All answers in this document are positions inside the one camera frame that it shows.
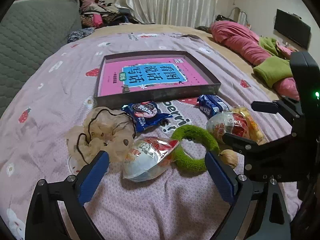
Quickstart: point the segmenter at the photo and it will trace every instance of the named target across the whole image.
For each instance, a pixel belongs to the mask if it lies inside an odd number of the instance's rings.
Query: pile of clothes
[[[231,21],[212,24],[211,33],[216,42],[240,54],[253,66],[253,72],[278,94],[299,100],[296,83],[289,66],[294,51],[274,38],[259,37],[245,26]]]
[[[83,28],[139,23],[133,19],[129,9],[117,8],[111,3],[107,5],[102,0],[80,0],[80,14]]]

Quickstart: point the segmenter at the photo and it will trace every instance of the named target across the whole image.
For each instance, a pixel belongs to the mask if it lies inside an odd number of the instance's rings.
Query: television
[[[311,28],[297,16],[277,9],[274,29],[294,41],[300,47],[308,49]]]

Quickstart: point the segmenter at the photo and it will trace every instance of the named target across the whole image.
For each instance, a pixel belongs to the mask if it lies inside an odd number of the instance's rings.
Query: cookie packet
[[[121,110],[134,119],[137,132],[143,132],[148,127],[157,125],[161,120],[172,117],[171,114],[161,113],[153,101],[124,105]]]
[[[258,124],[253,120],[249,110],[246,107],[234,107],[231,109],[231,112],[240,114],[246,119],[251,140],[255,141],[258,145],[262,145],[267,142]]]
[[[229,111],[229,107],[222,99],[215,95],[201,95],[198,98],[199,108],[209,118],[222,111]]]

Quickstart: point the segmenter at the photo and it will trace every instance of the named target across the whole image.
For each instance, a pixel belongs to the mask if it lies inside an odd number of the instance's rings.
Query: strawberry print
[[[201,50],[202,52],[205,52],[205,53],[207,53],[207,54],[210,54],[210,53],[211,53],[210,50],[205,49],[205,48],[199,48],[199,50]]]
[[[240,80],[240,85],[243,87],[243,88],[249,88],[249,87],[251,87],[249,84],[248,84],[248,82],[247,81],[245,81],[245,80]]]
[[[93,70],[88,71],[85,75],[87,77],[96,77],[99,75],[99,68],[94,68]]]
[[[158,36],[158,34],[155,34],[155,33],[148,33],[148,34],[143,33],[138,35],[139,38],[150,38],[150,37],[156,37],[156,36]]]
[[[92,109],[94,104],[94,99],[93,97],[88,97],[83,103],[88,109]]]
[[[63,61],[58,61],[56,64],[54,64],[50,69],[49,69],[49,73],[54,71],[55,69],[60,68],[60,66],[62,65]]]
[[[43,85],[44,85],[44,84],[41,83],[41,84],[38,86],[38,90],[41,89],[41,88],[43,87]]]
[[[196,106],[198,104],[197,99],[198,98],[183,98],[183,99],[178,99],[178,101],[187,105]]]
[[[10,163],[8,166],[7,166],[7,174],[8,176],[10,177],[14,172],[14,165],[13,163]]]
[[[28,108],[27,110],[24,110],[22,115],[19,117],[19,123],[23,123],[27,120],[29,113],[30,113],[31,109]]]
[[[98,44],[98,47],[106,47],[109,44],[110,44],[110,42],[102,42],[102,43]]]

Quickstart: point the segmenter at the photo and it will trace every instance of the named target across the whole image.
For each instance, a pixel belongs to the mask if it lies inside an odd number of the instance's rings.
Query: pink pillow
[[[291,53],[293,50],[286,48],[285,46],[280,45],[279,41],[277,41],[277,47],[279,50],[281,50],[282,54],[287,58],[290,59]]]
[[[278,94],[291,97],[296,100],[300,100],[296,82],[293,78],[285,78],[273,85],[273,89],[277,91]]]

